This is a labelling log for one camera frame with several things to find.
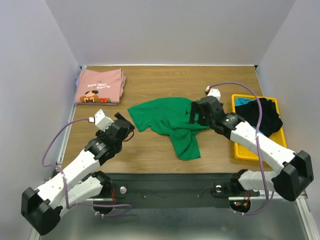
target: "blue cloth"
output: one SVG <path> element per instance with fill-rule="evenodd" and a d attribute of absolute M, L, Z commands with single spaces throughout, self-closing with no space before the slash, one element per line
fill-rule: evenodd
<path fill-rule="evenodd" d="M 237 97 L 234 101 L 235 106 L 241 106 L 249 103 L 251 101 L 248 97 Z"/>

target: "white backdrop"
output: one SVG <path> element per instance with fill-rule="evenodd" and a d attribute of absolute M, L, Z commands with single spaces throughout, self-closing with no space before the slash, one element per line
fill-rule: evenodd
<path fill-rule="evenodd" d="M 307 203 L 320 230 L 320 2 L 297 0 L 257 73 L 264 95 L 278 99 L 289 148 L 311 155 Z"/>
<path fill-rule="evenodd" d="M 46 0 L 80 65 L 257 65 L 295 0 Z"/>
<path fill-rule="evenodd" d="M 44 1 L 1 1 L 0 23 L 0 239 L 26 240 L 21 195 L 53 171 L 41 158 L 67 122 L 79 67 Z"/>

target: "green shirt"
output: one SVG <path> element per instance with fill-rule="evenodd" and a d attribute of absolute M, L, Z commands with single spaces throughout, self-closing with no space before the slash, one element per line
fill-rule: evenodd
<path fill-rule="evenodd" d="M 165 97 L 133 106 L 128 111 L 140 132 L 150 127 L 158 134 L 169 135 L 177 157 L 191 160 L 200 158 L 196 134 L 209 128 L 189 124 L 191 103 L 184 97 Z"/>

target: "folded pink shirt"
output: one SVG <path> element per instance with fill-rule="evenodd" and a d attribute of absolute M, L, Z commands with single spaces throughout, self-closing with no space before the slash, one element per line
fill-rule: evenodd
<path fill-rule="evenodd" d="M 76 104 L 117 105 L 124 91 L 126 76 L 122 69 L 81 71 L 75 95 Z"/>

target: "yellow plastic bin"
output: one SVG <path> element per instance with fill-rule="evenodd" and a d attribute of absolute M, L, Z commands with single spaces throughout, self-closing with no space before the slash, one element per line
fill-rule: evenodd
<path fill-rule="evenodd" d="M 258 97 L 272 100 L 272 102 L 275 103 L 276 112 L 280 116 L 277 99 L 275 99 L 274 97 L 267 97 L 267 96 L 258 96 Z M 252 100 L 256 99 L 255 96 L 252 96 L 252 95 L 233 94 L 231 97 L 231 104 L 232 104 L 232 111 L 234 113 L 236 112 L 236 103 L 235 103 L 236 98 L 250 98 Z M 287 147 L 283 127 L 281 127 L 281 129 L 279 131 L 273 133 L 269 138 L 271 140 L 273 140 L 274 142 L 276 142 L 277 144 L 279 144 L 285 148 Z M 258 161 L 259 160 L 258 156 L 255 155 L 252 151 L 248 150 L 246 147 L 244 147 L 236 142 L 234 143 L 234 157 L 236 159 L 242 159 L 242 160 L 251 160 L 251 161 Z"/>

